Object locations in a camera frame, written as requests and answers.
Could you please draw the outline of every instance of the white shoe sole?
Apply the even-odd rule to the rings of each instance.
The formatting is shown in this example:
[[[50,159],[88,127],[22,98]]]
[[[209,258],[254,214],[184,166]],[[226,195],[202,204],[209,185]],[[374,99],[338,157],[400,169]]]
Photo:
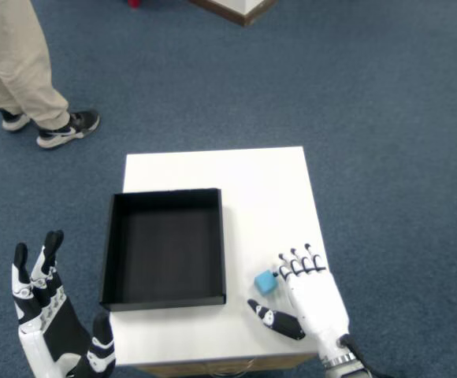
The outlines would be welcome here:
[[[4,128],[8,132],[18,132],[22,129],[26,124],[31,121],[31,118],[27,117],[25,114],[22,114],[18,120],[15,122],[6,122],[5,120],[2,121],[2,128]]]
[[[36,143],[38,143],[38,146],[40,146],[41,148],[50,149],[66,144],[67,142],[73,139],[82,139],[85,136],[91,134],[99,126],[100,120],[101,118],[97,117],[97,121],[92,125],[92,127],[88,128],[85,132],[77,132],[73,135],[56,135],[55,137],[49,139],[44,139],[38,136],[38,138],[36,138]]]

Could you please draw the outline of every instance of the black cable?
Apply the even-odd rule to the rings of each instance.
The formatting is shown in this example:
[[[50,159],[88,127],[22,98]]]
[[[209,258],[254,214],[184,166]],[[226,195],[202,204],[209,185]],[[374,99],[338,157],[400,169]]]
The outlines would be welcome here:
[[[363,358],[362,352],[360,352],[360,349],[355,343],[355,340],[351,335],[343,335],[339,339],[340,344],[343,347],[347,347],[354,355],[355,357],[362,363],[363,366],[367,370],[369,370],[374,376],[378,376],[379,378],[393,378],[393,376],[389,376],[388,374],[383,374],[382,372],[378,372],[376,369],[374,369],[372,366],[366,363],[365,358]]]

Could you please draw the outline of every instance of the blue carpet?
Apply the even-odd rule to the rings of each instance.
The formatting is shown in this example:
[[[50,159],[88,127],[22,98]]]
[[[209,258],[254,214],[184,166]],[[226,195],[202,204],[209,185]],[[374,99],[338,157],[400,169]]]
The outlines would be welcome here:
[[[49,152],[32,127],[0,128],[0,376],[32,376],[9,292],[19,240],[35,256],[65,230],[59,269],[91,326],[127,153],[295,145],[367,359],[398,377],[457,376],[457,2],[282,0],[250,28],[185,1],[34,5],[54,85],[102,125]]]

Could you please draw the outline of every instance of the nike logo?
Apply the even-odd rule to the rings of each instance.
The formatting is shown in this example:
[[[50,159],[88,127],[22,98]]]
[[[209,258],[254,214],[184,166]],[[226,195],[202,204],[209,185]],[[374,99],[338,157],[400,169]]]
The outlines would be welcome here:
[[[71,135],[75,135],[76,134],[76,130],[75,130],[75,128],[69,128],[69,132],[52,131],[52,132],[49,132],[49,134],[52,135],[52,136],[71,136]]]

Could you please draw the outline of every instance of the black box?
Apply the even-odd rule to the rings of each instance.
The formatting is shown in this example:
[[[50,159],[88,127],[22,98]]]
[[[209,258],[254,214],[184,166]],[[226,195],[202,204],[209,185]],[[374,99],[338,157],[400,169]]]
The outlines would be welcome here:
[[[111,311],[226,302],[221,191],[114,195],[100,303]]]

